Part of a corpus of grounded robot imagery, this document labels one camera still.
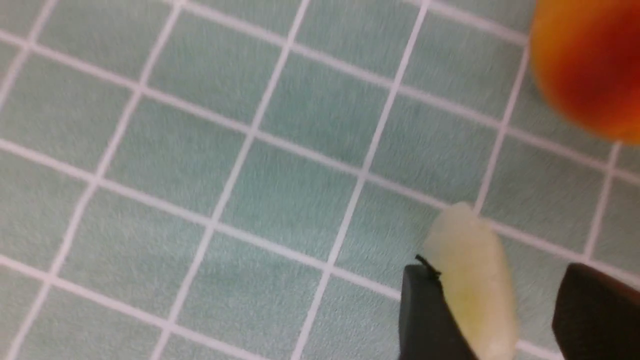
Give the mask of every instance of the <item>peach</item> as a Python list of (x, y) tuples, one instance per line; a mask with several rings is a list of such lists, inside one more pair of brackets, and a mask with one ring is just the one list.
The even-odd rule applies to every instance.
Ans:
[(539, 0), (531, 61), (568, 120), (640, 144), (640, 0)]

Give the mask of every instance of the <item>tile floor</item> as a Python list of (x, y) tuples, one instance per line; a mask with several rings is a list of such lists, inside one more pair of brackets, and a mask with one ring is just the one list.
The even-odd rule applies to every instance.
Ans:
[(640, 286), (640, 151), (561, 122), (534, 0), (0, 0), (0, 356), (394, 359), (402, 267), (492, 219), (518, 360), (565, 266)]

